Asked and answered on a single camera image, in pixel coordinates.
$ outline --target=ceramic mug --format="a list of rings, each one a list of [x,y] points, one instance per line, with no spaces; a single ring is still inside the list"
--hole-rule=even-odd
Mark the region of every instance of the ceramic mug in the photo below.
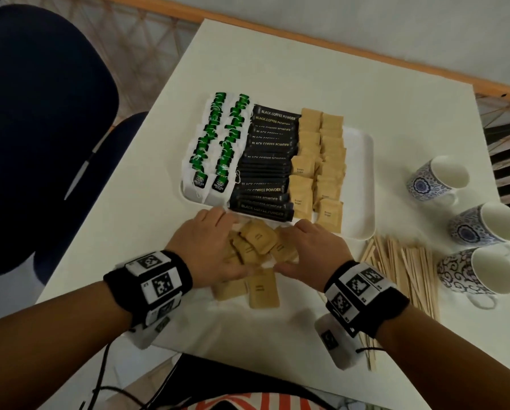
[[[440,199],[447,204],[456,204],[456,191],[469,184],[469,172],[454,157],[440,155],[421,166],[407,182],[410,195],[419,201]]]
[[[496,295],[510,294],[510,261],[491,248],[467,249],[445,257],[437,264],[437,275],[444,286],[466,294],[480,309],[495,309]],[[479,300],[488,297],[487,307]]]
[[[465,246],[510,243],[510,208],[494,202],[472,207],[449,220],[448,232]]]

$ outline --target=floor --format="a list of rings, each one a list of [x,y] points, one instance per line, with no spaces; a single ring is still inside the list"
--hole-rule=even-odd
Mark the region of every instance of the floor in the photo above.
[[[46,8],[73,22],[101,55],[120,92],[120,109],[115,123],[136,112],[149,110],[194,37],[198,25],[113,4],[103,0],[3,0],[1,4],[31,4]],[[483,126],[510,122],[510,103],[494,98],[477,98]],[[510,146],[504,140],[491,153]],[[33,273],[32,258],[0,276],[0,317],[26,308],[38,299],[43,285]],[[96,382],[102,352],[84,365],[41,409],[78,409]],[[140,351],[125,338],[110,350],[104,384],[131,388],[148,395],[170,368],[175,352],[150,347]],[[114,393],[101,393],[100,408],[129,410]],[[325,398],[339,406],[341,397]],[[365,408],[349,405],[350,409]]]

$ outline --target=black wristband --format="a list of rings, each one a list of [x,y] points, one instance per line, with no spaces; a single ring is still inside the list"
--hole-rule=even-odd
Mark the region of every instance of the black wristband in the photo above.
[[[397,317],[409,299],[395,284],[366,263],[348,261],[325,285],[327,309],[353,337],[359,331],[375,337],[382,322]]]
[[[103,280],[116,303],[132,314],[131,326],[144,327],[179,306],[192,289],[192,276],[177,254],[162,250],[125,263]]]

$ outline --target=person's left hand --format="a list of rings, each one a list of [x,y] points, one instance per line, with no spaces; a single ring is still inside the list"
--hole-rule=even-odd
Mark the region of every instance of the person's left hand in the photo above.
[[[218,282],[240,279],[255,272],[252,265],[224,262],[228,233],[238,222],[234,213],[222,207],[200,210],[175,232],[166,250],[179,255],[192,275],[194,288],[204,288]]]

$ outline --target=person's left arm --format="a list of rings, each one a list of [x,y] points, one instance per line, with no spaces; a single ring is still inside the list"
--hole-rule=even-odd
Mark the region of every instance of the person's left arm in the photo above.
[[[194,288],[248,275],[223,262],[237,221],[222,208],[202,210],[173,235],[166,250],[183,260]],[[84,363],[132,324],[105,282],[0,319],[0,409],[36,409]]]

